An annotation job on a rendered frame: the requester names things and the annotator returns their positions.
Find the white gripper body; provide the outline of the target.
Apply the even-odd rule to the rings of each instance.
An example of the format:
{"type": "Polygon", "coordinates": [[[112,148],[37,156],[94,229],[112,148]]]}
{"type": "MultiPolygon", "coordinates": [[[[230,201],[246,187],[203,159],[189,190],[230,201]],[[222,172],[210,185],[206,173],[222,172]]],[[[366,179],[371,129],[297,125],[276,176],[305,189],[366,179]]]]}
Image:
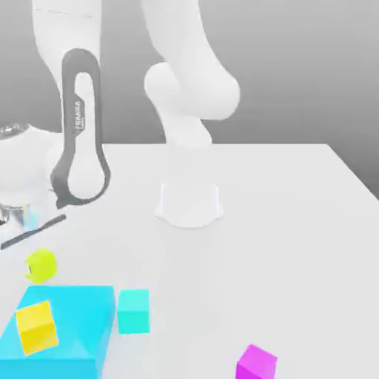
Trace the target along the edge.
{"type": "Polygon", "coordinates": [[[23,210],[0,210],[0,253],[66,219],[65,213],[59,213],[40,223],[36,216],[25,215],[23,210]]]}

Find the small lime cube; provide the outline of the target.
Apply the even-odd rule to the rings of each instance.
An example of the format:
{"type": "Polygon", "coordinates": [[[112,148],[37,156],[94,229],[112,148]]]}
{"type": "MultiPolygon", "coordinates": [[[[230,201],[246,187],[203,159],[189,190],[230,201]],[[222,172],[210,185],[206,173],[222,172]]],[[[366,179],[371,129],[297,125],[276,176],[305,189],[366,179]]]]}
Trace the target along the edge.
{"type": "Polygon", "coordinates": [[[58,270],[56,257],[48,249],[39,249],[28,255],[25,263],[29,269],[25,276],[35,284],[50,280],[58,270]]]}

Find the small yellow cube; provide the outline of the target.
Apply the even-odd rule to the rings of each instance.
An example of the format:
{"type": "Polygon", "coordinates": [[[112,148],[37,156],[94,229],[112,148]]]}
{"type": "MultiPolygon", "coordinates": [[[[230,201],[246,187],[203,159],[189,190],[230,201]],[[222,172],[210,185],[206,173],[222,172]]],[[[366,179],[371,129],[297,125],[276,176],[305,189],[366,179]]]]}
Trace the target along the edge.
{"type": "Polygon", "coordinates": [[[26,356],[58,346],[56,325],[49,301],[42,301],[16,311],[16,324],[26,356]]]}

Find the small turquoise cube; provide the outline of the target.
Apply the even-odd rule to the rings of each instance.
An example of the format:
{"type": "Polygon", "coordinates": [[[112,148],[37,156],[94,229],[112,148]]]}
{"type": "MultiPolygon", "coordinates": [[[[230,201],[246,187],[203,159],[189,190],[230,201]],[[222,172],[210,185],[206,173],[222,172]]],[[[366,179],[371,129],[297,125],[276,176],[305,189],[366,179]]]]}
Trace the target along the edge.
{"type": "Polygon", "coordinates": [[[118,296],[118,332],[122,335],[150,332],[150,293],[148,289],[125,289],[118,296]]]}

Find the small magenta cube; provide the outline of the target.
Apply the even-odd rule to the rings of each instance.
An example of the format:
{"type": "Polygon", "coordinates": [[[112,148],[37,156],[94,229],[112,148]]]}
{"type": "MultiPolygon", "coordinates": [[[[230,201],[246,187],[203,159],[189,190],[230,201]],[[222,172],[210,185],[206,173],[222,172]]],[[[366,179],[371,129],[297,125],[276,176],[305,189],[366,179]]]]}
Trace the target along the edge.
{"type": "Polygon", "coordinates": [[[250,344],[237,362],[235,379],[275,379],[278,358],[250,344]]]}

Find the large cyan box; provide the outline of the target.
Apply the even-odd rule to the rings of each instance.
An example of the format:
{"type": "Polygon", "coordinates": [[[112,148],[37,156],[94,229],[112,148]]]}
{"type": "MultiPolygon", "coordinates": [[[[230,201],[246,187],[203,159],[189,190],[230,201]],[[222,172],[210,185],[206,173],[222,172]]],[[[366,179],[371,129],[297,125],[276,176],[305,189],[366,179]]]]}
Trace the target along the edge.
{"type": "Polygon", "coordinates": [[[101,379],[115,318],[112,286],[27,288],[17,308],[49,301],[58,346],[26,356],[16,316],[0,336],[0,379],[101,379]]]}

